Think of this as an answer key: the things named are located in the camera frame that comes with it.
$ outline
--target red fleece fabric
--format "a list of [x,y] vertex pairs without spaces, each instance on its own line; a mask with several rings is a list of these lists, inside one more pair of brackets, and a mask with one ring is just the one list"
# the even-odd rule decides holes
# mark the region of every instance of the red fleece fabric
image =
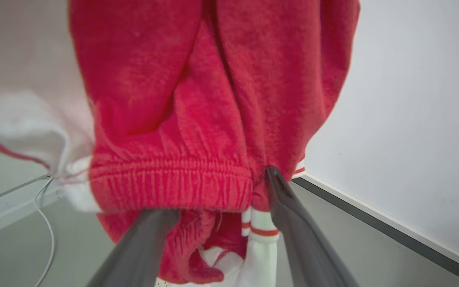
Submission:
[[339,96],[358,14],[357,0],[71,0],[111,239],[143,208],[182,209],[159,277],[222,281],[198,248],[245,256],[237,212],[268,210],[267,165],[293,175]]

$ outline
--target elastic cuff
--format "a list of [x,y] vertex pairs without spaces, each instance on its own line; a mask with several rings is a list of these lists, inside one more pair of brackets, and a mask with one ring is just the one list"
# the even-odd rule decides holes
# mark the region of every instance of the elastic cuff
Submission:
[[95,164],[90,182],[105,212],[143,208],[244,211],[253,192],[248,168],[193,158]]

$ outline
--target black baseboard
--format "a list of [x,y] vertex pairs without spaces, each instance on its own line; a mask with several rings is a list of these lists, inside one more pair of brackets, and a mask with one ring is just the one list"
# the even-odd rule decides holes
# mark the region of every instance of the black baseboard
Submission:
[[418,253],[419,255],[424,256],[428,260],[446,269],[452,274],[459,276],[459,263],[455,262],[454,260],[442,255],[441,253],[413,239],[412,237],[406,235],[405,233],[391,227],[390,225],[382,222],[381,220],[378,220],[377,218],[370,216],[366,212],[347,203],[346,201],[338,198],[337,196],[334,196],[326,192],[325,190],[321,189],[320,187],[317,187],[315,184],[308,182],[307,180],[303,178],[295,178],[293,179],[293,182],[300,185],[301,187],[308,190],[309,192],[326,200],[330,204],[333,204],[339,209],[345,211],[351,216],[363,221],[367,225],[384,233],[386,236],[396,240],[401,245],[404,245],[405,247],[411,249],[412,251]]

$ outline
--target white cable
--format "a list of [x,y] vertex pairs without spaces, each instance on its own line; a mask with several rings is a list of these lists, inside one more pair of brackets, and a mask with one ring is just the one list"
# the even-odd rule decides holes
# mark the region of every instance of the white cable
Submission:
[[40,285],[40,283],[42,283],[42,280],[45,277],[45,275],[47,274],[47,271],[49,271],[49,267],[51,266],[51,263],[53,262],[53,256],[54,256],[54,233],[53,233],[53,228],[51,227],[51,223],[49,222],[49,220],[47,219],[45,214],[43,214],[43,212],[40,210],[40,208],[38,207],[38,204],[37,204],[38,195],[42,191],[44,191],[44,193],[45,193],[45,191],[46,191],[47,187],[49,186],[49,184],[51,183],[51,181],[53,181],[53,178],[49,178],[47,183],[44,184],[44,186],[37,192],[37,195],[35,196],[35,200],[33,200],[33,203],[35,204],[36,209],[38,210],[38,212],[44,218],[45,222],[47,223],[47,226],[49,227],[49,231],[51,232],[51,256],[49,256],[49,262],[47,262],[47,265],[45,266],[45,270],[43,271],[42,276],[40,276],[40,279],[38,279],[38,282],[36,283],[35,287],[38,287],[38,285]]

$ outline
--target white fabric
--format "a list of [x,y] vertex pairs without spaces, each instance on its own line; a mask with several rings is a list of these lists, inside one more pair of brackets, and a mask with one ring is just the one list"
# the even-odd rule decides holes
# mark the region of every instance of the white fabric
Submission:
[[171,287],[275,287],[279,233],[277,235],[263,236],[252,232],[252,230],[277,230],[269,212],[249,207],[248,210],[242,213],[242,222],[249,221],[252,228],[242,229],[242,232],[249,230],[245,260],[230,252],[220,259],[217,264],[213,265],[224,250],[220,247],[213,247],[201,251],[202,258],[208,266],[222,271],[224,281],[204,285],[194,283],[171,284]]
[[65,0],[0,0],[0,145],[71,183],[79,209],[100,211],[86,174],[93,116],[67,19]]

